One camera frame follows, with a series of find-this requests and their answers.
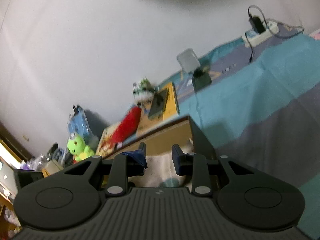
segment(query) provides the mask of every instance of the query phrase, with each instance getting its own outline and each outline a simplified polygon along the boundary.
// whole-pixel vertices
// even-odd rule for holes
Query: stuffed toy
[[[133,99],[137,106],[144,106],[146,103],[151,103],[153,96],[156,93],[156,88],[151,85],[148,79],[143,78],[137,83],[133,83]]]
[[[79,162],[94,155],[90,146],[86,145],[84,139],[77,133],[71,133],[67,148],[74,156],[75,161]]]
[[[141,118],[141,108],[134,106],[127,113],[115,131],[104,139],[99,152],[107,152],[110,154],[116,147],[116,144],[122,143],[138,128]]]

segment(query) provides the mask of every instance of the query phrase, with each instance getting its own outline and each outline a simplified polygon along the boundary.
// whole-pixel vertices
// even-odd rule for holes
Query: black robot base
[[[140,149],[146,154],[145,144]],[[173,145],[172,160],[177,175],[192,176],[191,192],[129,187],[144,167],[121,154],[28,184],[14,201],[23,226],[14,239],[309,239],[296,228],[305,201],[295,187],[226,155],[207,160]]]

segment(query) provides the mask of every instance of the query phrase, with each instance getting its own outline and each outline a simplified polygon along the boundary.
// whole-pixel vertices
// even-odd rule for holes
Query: white wall
[[[160,82],[184,49],[200,56],[241,36],[250,4],[301,19],[307,33],[320,27],[320,0],[12,0],[0,32],[0,121],[34,155],[65,145],[74,103],[118,121],[133,82]]]

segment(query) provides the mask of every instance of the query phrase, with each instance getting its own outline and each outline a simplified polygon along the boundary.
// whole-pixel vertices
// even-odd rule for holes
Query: small electronic device
[[[2,167],[0,169],[0,185],[5,187],[15,198],[18,193],[17,185],[14,180],[14,169],[12,169],[7,163],[1,162]]]
[[[256,33],[261,34],[266,30],[259,16],[252,16],[251,14],[249,14],[249,23]]]
[[[165,106],[167,104],[169,89],[164,89],[156,93],[152,100],[148,119],[153,119],[156,116],[163,114]]]
[[[192,49],[186,49],[177,56],[182,70],[185,73],[192,73],[192,84],[195,92],[211,83],[211,77],[201,69],[198,57]]]

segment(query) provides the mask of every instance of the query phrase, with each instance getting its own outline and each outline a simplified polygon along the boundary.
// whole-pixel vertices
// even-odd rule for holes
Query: power strip
[[[253,48],[255,46],[263,43],[264,41],[266,41],[267,39],[269,39],[272,36],[272,33],[270,32],[270,30],[275,34],[279,33],[279,27],[276,22],[269,21],[268,22],[269,28],[266,27],[265,23],[263,23],[263,25],[266,28],[266,31],[264,33],[258,34],[253,29],[246,32],[248,40]],[[242,39],[244,40],[244,45],[246,47],[250,47],[245,35],[242,36]]]

